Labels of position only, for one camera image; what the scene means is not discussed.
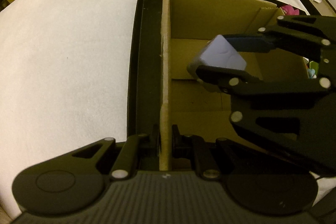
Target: bed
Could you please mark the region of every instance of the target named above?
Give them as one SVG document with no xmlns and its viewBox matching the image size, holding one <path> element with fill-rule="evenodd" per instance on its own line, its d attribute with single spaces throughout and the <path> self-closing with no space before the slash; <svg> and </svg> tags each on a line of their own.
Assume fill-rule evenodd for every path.
<svg viewBox="0 0 336 224">
<path fill-rule="evenodd" d="M 0 12 L 0 205 L 11 218 L 21 170 L 105 137 L 125 141 L 136 3 L 16 0 Z"/>
</svg>

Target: cardboard flap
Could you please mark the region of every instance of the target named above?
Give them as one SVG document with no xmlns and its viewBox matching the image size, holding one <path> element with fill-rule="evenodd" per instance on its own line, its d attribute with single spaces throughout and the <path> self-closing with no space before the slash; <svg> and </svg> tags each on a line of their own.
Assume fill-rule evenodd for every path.
<svg viewBox="0 0 336 224">
<path fill-rule="evenodd" d="M 281 8 L 261 7 L 245 33 L 255 34 L 260 27 L 265 27 L 278 9 L 282 10 Z"/>
<path fill-rule="evenodd" d="M 244 33 L 265 0 L 171 0 L 171 37 L 211 40 L 218 34 Z"/>
<path fill-rule="evenodd" d="M 278 8 L 265 26 L 275 25 L 277 23 L 277 17 L 284 15 L 285 13 L 283 12 L 283 10 L 281 8 Z"/>
</svg>

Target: green object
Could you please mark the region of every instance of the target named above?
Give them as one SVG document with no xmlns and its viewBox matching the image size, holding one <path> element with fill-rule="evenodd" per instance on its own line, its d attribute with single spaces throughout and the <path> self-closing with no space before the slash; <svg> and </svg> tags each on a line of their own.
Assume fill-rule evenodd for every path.
<svg viewBox="0 0 336 224">
<path fill-rule="evenodd" d="M 319 72 L 319 64 L 314 62 L 314 61 L 310 61 L 309 62 L 309 68 L 314 69 L 315 70 L 315 75 L 317 76 L 317 73 Z"/>
</svg>

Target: metal screw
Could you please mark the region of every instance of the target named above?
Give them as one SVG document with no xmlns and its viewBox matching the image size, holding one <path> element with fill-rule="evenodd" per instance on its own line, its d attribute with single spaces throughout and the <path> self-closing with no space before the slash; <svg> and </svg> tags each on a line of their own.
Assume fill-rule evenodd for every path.
<svg viewBox="0 0 336 224">
<path fill-rule="evenodd" d="M 239 79 L 237 77 L 230 79 L 229 85 L 234 86 L 239 84 Z"/>
<path fill-rule="evenodd" d="M 320 79 L 320 85 L 321 87 L 328 89 L 331 86 L 330 80 L 328 78 L 322 77 Z"/>
<path fill-rule="evenodd" d="M 122 169 L 117 169 L 114 170 L 111 173 L 112 177 L 114 177 L 115 179 L 124 179 L 125 177 L 128 176 L 128 172 L 126 170 L 122 170 Z"/>
<path fill-rule="evenodd" d="M 243 118 L 243 114 L 240 111 L 235 111 L 231 114 L 231 120 L 233 122 L 240 122 Z"/>
<path fill-rule="evenodd" d="M 203 172 L 203 177 L 207 179 L 215 179 L 218 178 L 221 173 L 214 169 L 209 169 Z"/>
<path fill-rule="evenodd" d="M 328 39 L 322 39 L 321 43 L 325 46 L 329 46 L 330 45 L 330 41 Z"/>
</svg>

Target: black tray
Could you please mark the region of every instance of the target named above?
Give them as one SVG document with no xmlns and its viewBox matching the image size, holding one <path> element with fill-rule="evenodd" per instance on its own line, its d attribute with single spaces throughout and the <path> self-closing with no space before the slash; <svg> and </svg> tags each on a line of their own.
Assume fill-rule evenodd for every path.
<svg viewBox="0 0 336 224">
<path fill-rule="evenodd" d="M 277 7 L 286 5 L 266 0 Z M 160 120 L 162 0 L 138 0 L 130 56 L 127 136 L 150 133 Z"/>
</svg>

